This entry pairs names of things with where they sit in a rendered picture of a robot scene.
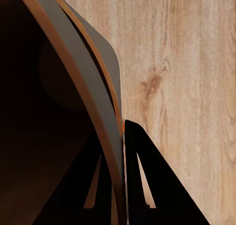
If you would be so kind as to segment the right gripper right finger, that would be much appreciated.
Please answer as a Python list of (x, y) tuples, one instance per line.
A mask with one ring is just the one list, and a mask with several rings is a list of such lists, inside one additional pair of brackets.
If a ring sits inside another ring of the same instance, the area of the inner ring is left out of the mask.
[[(156, 208), (146, 205), (139, 155)], [(210, 225), (144, 128), (125, 120), (129, 225)]]

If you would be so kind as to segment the trash can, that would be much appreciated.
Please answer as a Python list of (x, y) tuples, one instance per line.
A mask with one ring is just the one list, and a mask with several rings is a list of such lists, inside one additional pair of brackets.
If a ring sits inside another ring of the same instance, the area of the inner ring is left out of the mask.
[[(32, 225), (96, 130), (127, 225), (120, 69), (65, 0), (0, 0), (0, 225)], [(95, 205), (100, 154), (84, 208)]]

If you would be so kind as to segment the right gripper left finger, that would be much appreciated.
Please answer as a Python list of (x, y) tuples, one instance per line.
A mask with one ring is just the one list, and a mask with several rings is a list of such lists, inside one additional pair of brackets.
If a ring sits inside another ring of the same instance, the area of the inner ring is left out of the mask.
[[(95, 205), (84, 208), (100, 154)], [(111, 225), (111, 203), (112, 179), (94, 130), (32, 225)]]

